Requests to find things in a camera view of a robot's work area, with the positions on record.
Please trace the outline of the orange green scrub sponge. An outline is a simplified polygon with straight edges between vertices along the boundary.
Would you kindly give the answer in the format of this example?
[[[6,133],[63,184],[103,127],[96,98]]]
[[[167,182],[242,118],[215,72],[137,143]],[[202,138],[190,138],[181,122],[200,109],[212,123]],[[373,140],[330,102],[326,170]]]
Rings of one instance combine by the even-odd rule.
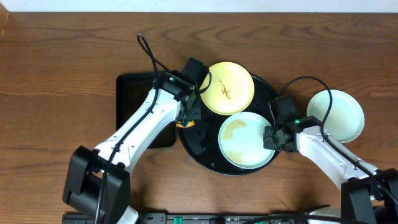
[[[179,120],[176,122],[176,127],[178,128],[190,128],[195,125],[194,120]]]

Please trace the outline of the light green front plate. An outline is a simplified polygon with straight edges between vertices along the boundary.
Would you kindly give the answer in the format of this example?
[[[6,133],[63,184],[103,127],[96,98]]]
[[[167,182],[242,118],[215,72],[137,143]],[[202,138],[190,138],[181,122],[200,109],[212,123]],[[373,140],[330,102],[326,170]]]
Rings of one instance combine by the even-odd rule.
[[[270,122],[253,112],[240,112],[227,118],[218,133],[218,145],[222,155],[232,165],[242,169],[257,169],[276,155],[275,150],[265,149],[263,135]]]

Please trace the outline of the light green plate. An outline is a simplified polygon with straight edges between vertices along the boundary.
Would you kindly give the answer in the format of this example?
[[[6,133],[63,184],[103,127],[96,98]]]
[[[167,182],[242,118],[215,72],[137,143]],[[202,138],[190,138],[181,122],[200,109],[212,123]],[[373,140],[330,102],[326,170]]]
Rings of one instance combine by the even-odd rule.
[[[253,112],[240,112],[227,118],[218,133],[218,145],[222,155],[232,165],[242,169],[257,169],[276,155],[275,150],[265,149],[263,135],[270,122]]]
[[[360,104],[349,94],[340,90],[331,90],[332,107],[325,122],[325,128],[340,143],[355,140],[364,128],[364,112]],[[317,93],[309,101],[307,116],[324,118],[330,103],[327,90]]]

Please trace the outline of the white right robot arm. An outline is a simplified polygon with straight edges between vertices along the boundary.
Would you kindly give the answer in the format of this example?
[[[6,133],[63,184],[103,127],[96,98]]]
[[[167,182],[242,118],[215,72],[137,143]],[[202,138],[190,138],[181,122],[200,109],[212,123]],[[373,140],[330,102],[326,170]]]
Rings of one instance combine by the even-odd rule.
[[[313,117],[266,126],[264,148],[298,152],[315,163],[341,192],[341,221],[397,223],[397,170],[380,170],[339,143]]]

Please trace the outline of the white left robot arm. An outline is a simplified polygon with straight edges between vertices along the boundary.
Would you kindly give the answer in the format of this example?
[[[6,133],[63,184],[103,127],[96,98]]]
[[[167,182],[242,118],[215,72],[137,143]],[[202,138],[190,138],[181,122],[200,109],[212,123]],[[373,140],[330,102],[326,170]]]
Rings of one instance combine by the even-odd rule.
[[[94,149],[79,146],[70,158],[62,200],[95,223],[136,223],[130,175],[155,137],[174,121],[200,118],[195,96],[181,100],[151,89],[139,109]]]

